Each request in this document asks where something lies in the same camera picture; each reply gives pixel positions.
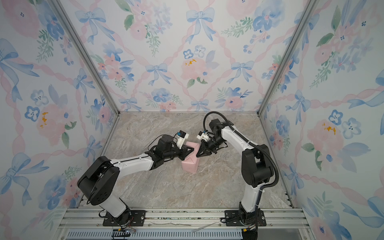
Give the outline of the purple pink wrapping paper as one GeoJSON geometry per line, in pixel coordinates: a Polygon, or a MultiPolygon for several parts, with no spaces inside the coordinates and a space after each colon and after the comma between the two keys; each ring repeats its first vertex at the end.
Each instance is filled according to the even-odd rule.
{"type": "Polygon", "coordinates": [[[200,158],[197,157],[197,153],[200,148],[200,144],[193,143],[193,142],[187,142],[186,145],[188,147],[192,147],[194,150],[192,153],[190,153],[184,161],[182,161],[182,168],[185,172],[195,174],[198,170],[198,165],[200,158]]]}

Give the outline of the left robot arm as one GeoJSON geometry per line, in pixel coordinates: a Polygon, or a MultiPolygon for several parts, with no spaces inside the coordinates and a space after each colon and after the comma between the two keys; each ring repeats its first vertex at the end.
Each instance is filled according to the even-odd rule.
{"type": "Polygon", "coordinates": [[[118,179],[138,172],[151,171],[177,158],[184,161],[195,148],[179,136],[161,135],[156,145],[135,157],[110,160],[97,158],[77,182],[77,187],[88,199],[88,204],[106,211],[106,217],[122,227],[134,219],[131,209],[113,194],[118,179]]]}

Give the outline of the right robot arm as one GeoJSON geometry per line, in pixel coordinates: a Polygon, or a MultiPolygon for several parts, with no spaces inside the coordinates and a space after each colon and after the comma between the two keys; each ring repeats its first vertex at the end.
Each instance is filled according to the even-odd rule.
{"type": "Polygon", "coordinates": [[[236,127],[213,120],[211,132],[200,131],[197,139],[201,141],[197,157],[216,154],[220,149],[231,145],[241,155],[241,174],[246,183],[244,196],[239,204],[238,217],[229,220],[245,226],[256,225],[259,217],[259,205],[264,189],[270,178],[277,176],[269,150],[265,145],[258,145],[236,127]]]}

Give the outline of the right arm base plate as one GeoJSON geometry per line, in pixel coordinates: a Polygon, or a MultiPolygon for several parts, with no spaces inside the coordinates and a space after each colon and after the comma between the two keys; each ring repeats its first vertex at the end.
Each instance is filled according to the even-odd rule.
{"type": "Polygon", "coordinates": [[[266,217],[261,209],[247,213],[241,209],[226,210],[225,216],[221,218],[221,223],[227,227],[265,227],[266,217]]]}

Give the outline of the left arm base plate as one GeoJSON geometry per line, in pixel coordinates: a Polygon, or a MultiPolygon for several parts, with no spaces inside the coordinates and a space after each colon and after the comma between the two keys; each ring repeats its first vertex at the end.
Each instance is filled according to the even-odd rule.
{"type": "Polygon", "coordinates": [[[146,218],[145,210],[126,210],[119,217],[113,217],[109,212],[103,217],[104,227],[143,227],[146,218]]]}

